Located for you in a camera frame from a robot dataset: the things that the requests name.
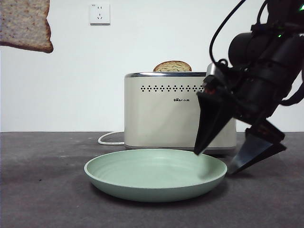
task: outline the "cream toaster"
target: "cream toaster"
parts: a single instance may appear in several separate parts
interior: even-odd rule
[[[193,149],[199,127],[206,73],[151,72],[128,74],[124,79],[124,143],[129,148]],[[208,150],[236,146],[232,119],[210,143]]]

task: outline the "gray table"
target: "gray table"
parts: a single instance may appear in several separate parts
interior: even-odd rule
[[[1,227],[304,227],[304,133],[288,133],[287,151],[227,176],[206,195],[174,203],[126,201],[91,185],[84,164],[125,149],[97,144],[100,134],[2,133]],[[243,140],[239,133],[237,147]]]

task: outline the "green plate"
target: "green plate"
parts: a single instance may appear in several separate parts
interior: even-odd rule
[[[167,149],[105,154],[85,164],[101,191],[125,200],[171,202],[202,195],[224,178],[227,166],[205,154]]]

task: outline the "floating bread slice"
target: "floating bread slice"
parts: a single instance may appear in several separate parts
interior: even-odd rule
[[[192,71],[190,65],[183,61],[167,61],[157,65],[154,72]]]
[[[1,0],[0,45],[51,53],[49,0]]]

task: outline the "electrical socket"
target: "electrical socket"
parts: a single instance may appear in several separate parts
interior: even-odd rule
[[[110,4],[96,3],[90,5],[90,24],[109,25],[110,24]]]

